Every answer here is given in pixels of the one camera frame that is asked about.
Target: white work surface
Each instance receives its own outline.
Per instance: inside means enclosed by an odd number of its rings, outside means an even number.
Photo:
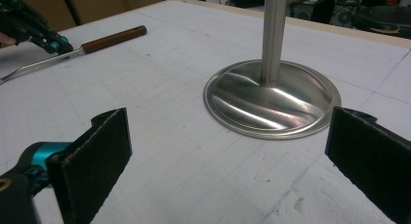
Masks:
[[[125,107],[134,154],[93,223],[392,223],[325,155],[328,129],[263,141],[207,112],[208,79],[261,58],[260,17],[173,0],[62,35],[79,48],[139,25],[147,35],[0,86],[0,174],[29,145],[72,142],[95,115]],[[47,57],[31,44],[1,49],[0,77]],[[288,23],[282,59],[324,74],[343,107],[411,139],[410,48]],[[62,223],[52,189],[34,201],[43,223]]]

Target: metal shaft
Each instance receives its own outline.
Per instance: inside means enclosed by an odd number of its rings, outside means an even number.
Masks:
[[[287,0],[266,0],[262,81],[277,80],[284,36]]]

